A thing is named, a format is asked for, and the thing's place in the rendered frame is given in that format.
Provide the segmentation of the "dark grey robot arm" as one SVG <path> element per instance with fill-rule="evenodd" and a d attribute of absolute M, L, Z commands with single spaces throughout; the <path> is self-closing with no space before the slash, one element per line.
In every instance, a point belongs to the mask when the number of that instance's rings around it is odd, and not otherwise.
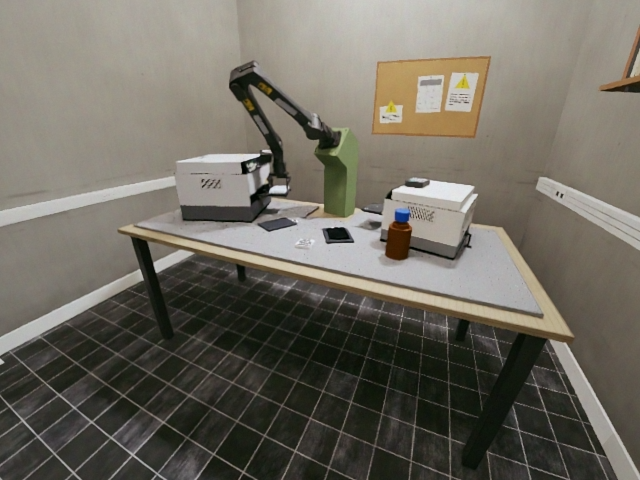
<path fill-rule="evenodd" d="M 273 157 L 273 162 L 277 163 L 277 165 L 284 162 L 284 173 L 286 172 L 286 161 L 283 159 L 283 142 L 278 134 L 275 133 L 275 130 L 256 100 L 250 84 L 259 89 L 293 119 L 295 119 L 298 124 L 303 127 L 308 139 L 319 139 L 318 148 L 320 150 L 339 146 L 342 132 L 340 130 L 333 131 L 329 126 L 326 126 L 324 122 L 321 122 L 318 114 L 311 113 L 301 107 L 292 97 L 290 97 L 264 73 L 256 60 L 253 60 L 238 66 L 231 71 L 229 89 L 232 91 L 238 102 L 242 101 L 241 103 L 253 119 L 269 146 L 268 149 L 259 151 L 260 163 L 271 163 L 272 157 L 268 156 L 275 156 Z"/>

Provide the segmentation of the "brown bottle with blue cap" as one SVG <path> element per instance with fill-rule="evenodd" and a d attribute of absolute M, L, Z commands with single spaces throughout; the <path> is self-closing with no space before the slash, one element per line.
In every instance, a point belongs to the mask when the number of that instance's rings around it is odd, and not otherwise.
<path fill-rule="evenodd" d="M 385 255 L 393 260 L 408 258 L 412 227 L 408 223 L 410 210 L 395 209 L 394 220 L 388 227 Z"/>

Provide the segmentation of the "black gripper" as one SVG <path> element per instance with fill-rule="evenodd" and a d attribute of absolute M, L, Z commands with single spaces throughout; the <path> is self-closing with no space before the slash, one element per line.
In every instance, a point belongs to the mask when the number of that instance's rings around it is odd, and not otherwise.
<path fill-rule="evenodd" d="M 266 178 L 271 189 L 273 188 L 273 177 L 277 176 L 277 178 L 286 178 L 286 189 L 288 190 L 288 186 L 292 177 L 291 176 L 286 177 L 287 175 L 289 175 L 289 172 L 284 173 L 284 162 L 279 163 L 279 165 L 277 165 L 277 163 L 274 163 L 273 169 L 274 169 L 274 173 L 269 173 L 269 176 L 267 176 L 269 178 Z"/>

